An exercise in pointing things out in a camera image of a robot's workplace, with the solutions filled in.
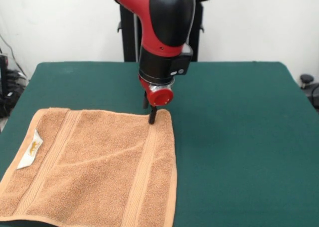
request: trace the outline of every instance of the towel label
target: towel label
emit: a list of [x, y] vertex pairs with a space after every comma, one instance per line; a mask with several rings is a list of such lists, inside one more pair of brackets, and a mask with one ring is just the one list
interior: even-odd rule
[[41, 139], [39, 133], [37, 130], [34, 131], [34, 135], [33, 135], [33, 140], [30, 143], [30, 145], [28, 146], [28, 149], [26, 150], [26, 152], [24, 153], [18, 167], [17, 170], [28, 167], [30, 165], [32, 165], [32, 163], [34, 162], [36, 153], [38, 151], [38, 149], [40, 148], [40, 146], [42, 145], [43, 140]]

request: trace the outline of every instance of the black cable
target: black cable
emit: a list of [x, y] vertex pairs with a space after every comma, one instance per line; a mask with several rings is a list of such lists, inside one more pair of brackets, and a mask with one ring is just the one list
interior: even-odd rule
[[16, 59], [15, 59], [15, 56], [14, 56], [14, 52], [13, 52], [12, 47], [5, 41], [5, 39], [2, 37], [1, 33], [0, 33], [0, 39], [5, 43], [5, 45], [7, 45], [7, 46], [9, 47], [14, 62], [16, 63], [16, 65], [18, 66], [18, 68], [20, 69], [20, 71], [26, 76], [24, 70], [21, 68], [21, 66], [19, 65], [19, 63], [18, 63], [18, 62], [16, 61]]

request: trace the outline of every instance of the black knob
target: black knob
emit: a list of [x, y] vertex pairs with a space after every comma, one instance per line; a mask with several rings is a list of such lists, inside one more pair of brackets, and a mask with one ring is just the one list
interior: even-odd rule
[[303, 82], [303, 84], [309, 84], [314, 81], [314, 77], [308, 74], [304, 74], [300, 76], [300, 80]]

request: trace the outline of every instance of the table surface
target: table surface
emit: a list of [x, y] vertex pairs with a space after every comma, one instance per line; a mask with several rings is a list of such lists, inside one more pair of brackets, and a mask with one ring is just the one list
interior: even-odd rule
[[[40, 108], [146, 114], [135, 63], [42, 63], [0, 135], [0, 176]], [[319, 116], [278, 62], [192, 63], [173, 87], [176, 227], [314, 227]], [[33, 222], [0, 227], [49, 226]]]

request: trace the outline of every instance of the brown towel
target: brown towel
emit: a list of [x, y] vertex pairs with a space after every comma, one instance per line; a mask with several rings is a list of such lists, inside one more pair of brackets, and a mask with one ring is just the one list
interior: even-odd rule
[[[32, 142], [35, 130], [43, 140], [40, 147]], [[34, 162], [17, 170], [26, 151], [36, 152]], [[159, 111], [149, 125], [148, 116], [42, 109], [0, 183], [0, 221], [172, 226], [176, 182], [167, 111]]]

